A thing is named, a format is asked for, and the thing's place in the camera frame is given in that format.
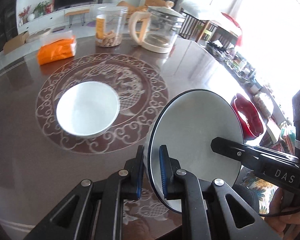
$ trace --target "red flowering plant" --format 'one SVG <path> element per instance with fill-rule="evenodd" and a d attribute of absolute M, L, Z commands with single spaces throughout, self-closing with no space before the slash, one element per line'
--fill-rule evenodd
<path fill-rule="evenodd" d="M 26 17 L 30 11 L 30 8 L 31 8 L 31 5 L 29 5 L 27 8 L 23 8 L 23 11 L 21 13 L 19 13 L 19 17 L 20 18 Z"/>

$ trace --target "triangular cutout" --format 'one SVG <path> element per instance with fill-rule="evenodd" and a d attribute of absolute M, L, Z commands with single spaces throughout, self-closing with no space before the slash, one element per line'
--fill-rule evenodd
<path fill-rule="evenodd" d="M 78 195 L 73 195 L 59 210 L 58 212 L 51 218 L 51 222 L 57 226 L 68 228 L 74 211 L 77 207 L 79 201 Z"/>
<path fill-rule="evenodd" d="M 246 211 L 232 195 L 226 194 L 226 200 L 237 228 L 243 228 L 255 222 L 249 212 Z"/>

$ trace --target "jar label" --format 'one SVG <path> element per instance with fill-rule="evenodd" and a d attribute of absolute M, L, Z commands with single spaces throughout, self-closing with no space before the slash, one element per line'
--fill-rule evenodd
<path fill-rule="evenodd" d="M 96 22 L 97 35 L 96 36 L 98 39 L 103 39 L 104 28 L 105 28 L 105 19 L 97 18 L 97 22 Z"/>

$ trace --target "glass kettle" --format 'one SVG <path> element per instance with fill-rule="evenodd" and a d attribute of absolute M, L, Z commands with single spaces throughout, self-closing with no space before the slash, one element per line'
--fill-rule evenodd
<path fill-rule="evenodd" d="M 168 7 L 149 6 L 146 12 L 135 12 L 129 20 L 130 36 L 143 48 L 157 53 L 169 53 L 180 32 L 185 17 Z M 142 22 L 137 36 L 136 24 Z"/>

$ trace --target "plastic bag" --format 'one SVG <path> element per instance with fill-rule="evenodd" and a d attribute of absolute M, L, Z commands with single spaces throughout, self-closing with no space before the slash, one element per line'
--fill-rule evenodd
<path fill-rule="evenodd" d="M 42 47 L 37 54 L 40 65 L 75 55 L 77 42 L 72 31 L 48 35 L 40 40 Z"/>

